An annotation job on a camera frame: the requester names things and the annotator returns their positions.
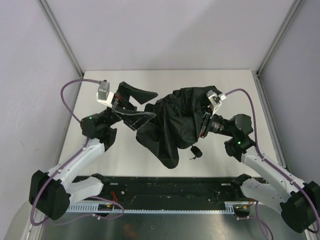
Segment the black folding umbrella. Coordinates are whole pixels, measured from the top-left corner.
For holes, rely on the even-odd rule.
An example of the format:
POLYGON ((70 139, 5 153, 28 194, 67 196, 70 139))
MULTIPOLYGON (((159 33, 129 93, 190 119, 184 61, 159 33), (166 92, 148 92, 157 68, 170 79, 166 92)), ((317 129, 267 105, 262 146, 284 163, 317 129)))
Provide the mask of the black folding umbrella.
POLYGON ((185 87, 145 106, 156 116, 137 130, 136 140, 168 169, 179 164, 179 149, 198 142, 205 107, 210 105, 209 91, 222 94, 214 85, 185 87))

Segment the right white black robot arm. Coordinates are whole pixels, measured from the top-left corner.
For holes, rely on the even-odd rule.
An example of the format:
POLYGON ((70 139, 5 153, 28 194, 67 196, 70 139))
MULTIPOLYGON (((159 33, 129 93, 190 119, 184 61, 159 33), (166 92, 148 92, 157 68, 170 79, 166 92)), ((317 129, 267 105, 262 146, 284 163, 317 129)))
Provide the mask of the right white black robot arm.
POLYGON ((209 108, 204 109, 200 137, 208 133, 228 136, 224 142, 226 153, 258 173, 266 182, 242 174, 233 180, 241 196, 252 198, 281 215, 295 232, 308 230, 320 222, 320 186, 294 176, 282 166, 271 161, 250 138, 253 121, 246 114, 231 119, 219 116, 209 108))

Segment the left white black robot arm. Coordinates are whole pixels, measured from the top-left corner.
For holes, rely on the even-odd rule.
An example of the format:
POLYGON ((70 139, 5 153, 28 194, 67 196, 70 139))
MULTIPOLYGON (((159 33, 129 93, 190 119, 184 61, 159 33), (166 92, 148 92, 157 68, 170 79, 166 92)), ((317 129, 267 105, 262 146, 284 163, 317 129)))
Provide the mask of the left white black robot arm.
POLYGON ((143 105, 156 98, 156 92, 135 88, 124 81, 116 92, 111 92, 107 80, 87 79, 87 82, 98 85, 96 100, 105 105, 105 110, 82 119, 75 117, 85 142, 65 162, 32 175, 28 201, 33 226, 61 218, 70 205, 87 198, 99 200, 108 188, 106 177, 95 173, 79 182, 75 182, 75 178, 114 144, 118 130, 113 125, 123 122, 132 131, 137 131, 156 116, 153 112, 139 111, 130 102, 134 98, 143 105))

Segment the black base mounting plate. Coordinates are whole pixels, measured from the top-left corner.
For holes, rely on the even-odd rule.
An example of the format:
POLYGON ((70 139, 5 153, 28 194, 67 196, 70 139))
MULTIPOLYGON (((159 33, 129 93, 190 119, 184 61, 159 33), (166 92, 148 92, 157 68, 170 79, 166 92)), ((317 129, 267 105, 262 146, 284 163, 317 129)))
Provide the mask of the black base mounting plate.
POLYGON ((124 177, 110 176, 98 194, 115 200, 128 211, 225 210, 226 202, 252 201, 232 186, 231 177, 124 177))

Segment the right aluminium frame post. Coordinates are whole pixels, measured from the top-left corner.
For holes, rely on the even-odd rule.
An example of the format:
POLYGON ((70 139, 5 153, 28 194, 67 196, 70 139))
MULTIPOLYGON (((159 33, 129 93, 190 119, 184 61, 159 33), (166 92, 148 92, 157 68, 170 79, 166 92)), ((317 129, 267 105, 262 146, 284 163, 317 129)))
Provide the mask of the right aluminium frame post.
POLYGON ((293 24, 295 18, 297 17, 300 9, 302 8, 305 2, 306 2, 305 0, 294 0, 292 2, 287 14, 285 15, 279 29, 276 32, 275 37, 273 38, 266 54, 264 55, 259 67, 255 72, 259 78, 261 77, 262 73, 268 66, 269 62, 272 60, 283 38, 285 37, 291 25, 293 24))

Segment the aluminium frame post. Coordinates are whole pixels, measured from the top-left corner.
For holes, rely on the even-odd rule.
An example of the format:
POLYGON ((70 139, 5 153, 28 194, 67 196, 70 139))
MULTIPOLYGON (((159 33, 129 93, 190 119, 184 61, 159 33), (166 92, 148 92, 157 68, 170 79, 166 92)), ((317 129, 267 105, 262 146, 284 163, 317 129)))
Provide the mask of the aluminium frame post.
POLYGON ((60 26, 60 24, 58 23, 54 12, 52 11, 49 3, 47 0, 37 0, 36 1, 39 5, 39 7, 41 8, 44 16, 46 17, 49 25, 51 26, 57 40, 59 41, 63 51, 65 52, 67 58, 69 59, 72 67, 74 68, 74 70, 77 72, 78 76, 83 77, 84 76, 84 72, 60 26))
POLYGON ((269 62, 272 60, 283 38, 285 37, 291 25, 293 24, 295 18, 297 17, 300 9, 302 8, 305 2, 306 2, 305 0, 294 0, 292 2, 287 14, 285 15, 279 29, 276 32, 275 37, 273 38, 266 54, 264 55, 259 67, 255 72, 259 78, 261 77, 262 73, 268 66, 269 62))

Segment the left aluminium frame post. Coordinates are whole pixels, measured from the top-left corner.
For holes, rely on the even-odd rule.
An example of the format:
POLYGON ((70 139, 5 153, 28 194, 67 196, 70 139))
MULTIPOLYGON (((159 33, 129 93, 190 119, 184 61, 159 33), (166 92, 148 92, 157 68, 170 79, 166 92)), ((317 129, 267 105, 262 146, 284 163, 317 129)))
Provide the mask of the left aluminium frame post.
POLYGON ((52 11, 49 3, 47 0, 37 0, 36 1, 39 5, 39 7, 41 8, 44 16, 46 17, 49 25, 51 26, 57 40, 59 41, 63 51, 65 52, 67 58, 69 59, 72 67, 74 68, 74 70, 77 72, 78 76, 83 77, 84 76, 84 72, 60 26, 60 24, 58 23, 54 12, 52 11))

